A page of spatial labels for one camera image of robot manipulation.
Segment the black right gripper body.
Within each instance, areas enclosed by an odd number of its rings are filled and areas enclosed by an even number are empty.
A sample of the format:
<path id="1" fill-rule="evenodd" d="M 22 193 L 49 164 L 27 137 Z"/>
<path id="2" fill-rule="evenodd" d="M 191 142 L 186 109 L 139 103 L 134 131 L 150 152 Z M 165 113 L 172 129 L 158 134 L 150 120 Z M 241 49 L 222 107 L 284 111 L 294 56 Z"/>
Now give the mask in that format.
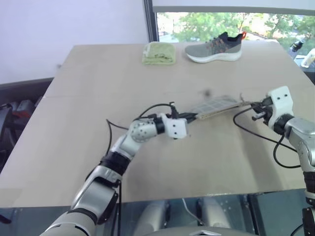
<path id="1" fill-rule="evenodd" d="M 272 109 L 273 101 L 271 97 L 267 97 L 262 100 L 261 102 L 261 108 L 265 115 L 263 116 L 264 123 L 268 123 L 272 114 L 273 114 L 273 109 Z"/>

